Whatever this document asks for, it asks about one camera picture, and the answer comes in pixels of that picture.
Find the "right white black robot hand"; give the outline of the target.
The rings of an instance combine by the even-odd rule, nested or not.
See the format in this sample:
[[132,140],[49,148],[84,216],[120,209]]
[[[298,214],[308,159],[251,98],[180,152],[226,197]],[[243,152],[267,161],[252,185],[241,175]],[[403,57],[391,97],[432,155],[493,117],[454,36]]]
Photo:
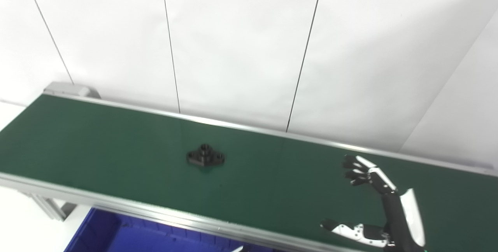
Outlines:
[[324,219],[320,226],[333,234],[357,243],[379,247],[384,252],[425,252],[425,231],[413,188],[400,194],[379,166],[359,155],[345,155],[345,177],[352,186],[369,184],[379,194],[386,224],[337,222]]

